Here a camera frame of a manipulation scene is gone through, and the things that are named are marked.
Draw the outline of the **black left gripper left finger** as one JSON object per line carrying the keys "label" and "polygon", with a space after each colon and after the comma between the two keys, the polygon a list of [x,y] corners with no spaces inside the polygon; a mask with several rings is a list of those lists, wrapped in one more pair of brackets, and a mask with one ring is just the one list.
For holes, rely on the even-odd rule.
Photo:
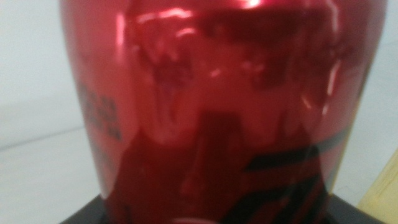
{"label": "black left gripper left finger", "polygon": [[97,195],[93,200],[60,222],[61,224],[107,224],[108,216],[102,198]]}

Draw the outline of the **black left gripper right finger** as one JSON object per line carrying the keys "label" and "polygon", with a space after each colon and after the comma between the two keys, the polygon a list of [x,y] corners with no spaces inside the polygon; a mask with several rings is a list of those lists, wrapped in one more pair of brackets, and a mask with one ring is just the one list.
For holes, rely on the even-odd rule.
{"label": "black left gripper right finger", "polygon": [[384,224],[348,202],[332,195],[325,217],[325,224]]}

